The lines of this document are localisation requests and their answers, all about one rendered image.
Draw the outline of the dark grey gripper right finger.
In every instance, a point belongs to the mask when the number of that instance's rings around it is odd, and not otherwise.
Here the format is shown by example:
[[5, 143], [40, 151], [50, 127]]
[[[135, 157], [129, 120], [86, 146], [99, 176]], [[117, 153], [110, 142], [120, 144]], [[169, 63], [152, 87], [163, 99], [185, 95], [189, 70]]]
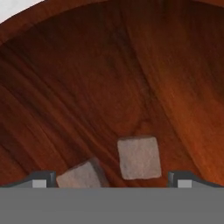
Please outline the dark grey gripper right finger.
[[191, 171], [169, 171], [168, 184], [172, 188], [195, 188], [195, 187], [218, 187], [223, 188], [223, 185], [218, 185], [213, 182], [199, 178]]

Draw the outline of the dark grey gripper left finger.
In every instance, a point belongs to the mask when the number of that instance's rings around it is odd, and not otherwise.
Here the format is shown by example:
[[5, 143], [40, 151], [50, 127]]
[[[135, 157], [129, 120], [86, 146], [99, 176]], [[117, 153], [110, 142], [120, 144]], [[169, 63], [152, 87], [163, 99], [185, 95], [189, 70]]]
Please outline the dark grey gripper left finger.
[[1, 188], [51, 188], [56, 186], [55, 171], [35, 171], [22, 180], [1, 185]]

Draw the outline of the pale grey ice cube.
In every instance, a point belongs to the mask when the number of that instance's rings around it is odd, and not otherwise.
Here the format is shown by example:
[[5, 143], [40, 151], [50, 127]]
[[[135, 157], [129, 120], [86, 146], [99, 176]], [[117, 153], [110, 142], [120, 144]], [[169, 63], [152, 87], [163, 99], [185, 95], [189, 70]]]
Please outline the pale grey ice cube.
[[158, 141], [154, 136], [121, 138], [117, 149], [124, 179], [156, 179], [162, 176]]
[[96, 157], [78, 164], [59, 175], [57, 184], [60, 188], [101, 188], [109, 187], [109, 182]]

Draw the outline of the brown wooden bowl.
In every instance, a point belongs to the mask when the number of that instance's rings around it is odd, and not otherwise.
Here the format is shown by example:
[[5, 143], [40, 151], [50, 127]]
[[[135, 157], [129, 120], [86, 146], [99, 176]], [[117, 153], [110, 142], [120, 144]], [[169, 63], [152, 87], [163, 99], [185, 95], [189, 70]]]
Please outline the brown wooden bowl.
[[125, 187], [116, 143], [139, 136], [164, 172], [224, 185], [224, 1], [55, 1], [0, 27], [0, 185], [97, 158]]

